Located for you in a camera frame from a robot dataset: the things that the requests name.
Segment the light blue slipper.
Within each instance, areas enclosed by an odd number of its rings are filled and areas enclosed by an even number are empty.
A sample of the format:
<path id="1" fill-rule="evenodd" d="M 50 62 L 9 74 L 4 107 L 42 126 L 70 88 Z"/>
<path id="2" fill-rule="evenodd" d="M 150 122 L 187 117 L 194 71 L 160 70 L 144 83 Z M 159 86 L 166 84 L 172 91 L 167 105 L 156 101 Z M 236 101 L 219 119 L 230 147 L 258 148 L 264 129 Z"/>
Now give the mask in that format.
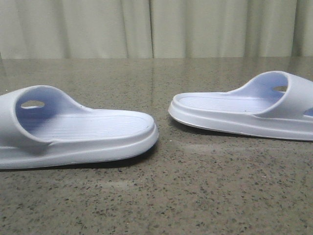
<path id="1" fill-rule="evenodd" d="M 178 122 L 206 130 L 313 139 L 313 83 L 284 71 L 262 73 L 225 93 L 178 94 L 168 111 Z"/>
<path id="2" fill-rule="evenodd" d="M 91 109 L 52 86 L 0 97 L 1 169 L 117 161 L 146 152 L 157 139 L 149 114 Z"/>

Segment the pale grey-green curtain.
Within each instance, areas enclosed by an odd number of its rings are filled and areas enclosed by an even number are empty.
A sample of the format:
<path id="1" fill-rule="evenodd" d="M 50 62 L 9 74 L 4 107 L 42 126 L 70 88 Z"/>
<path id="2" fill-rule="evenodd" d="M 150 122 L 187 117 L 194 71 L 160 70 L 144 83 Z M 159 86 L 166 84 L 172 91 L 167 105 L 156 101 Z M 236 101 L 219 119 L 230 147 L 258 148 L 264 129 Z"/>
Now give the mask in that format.
<path id="1" fill-rule="evenodd" d="M 3 0 L 2 59 L 311 56 L 310 0 Z"/>

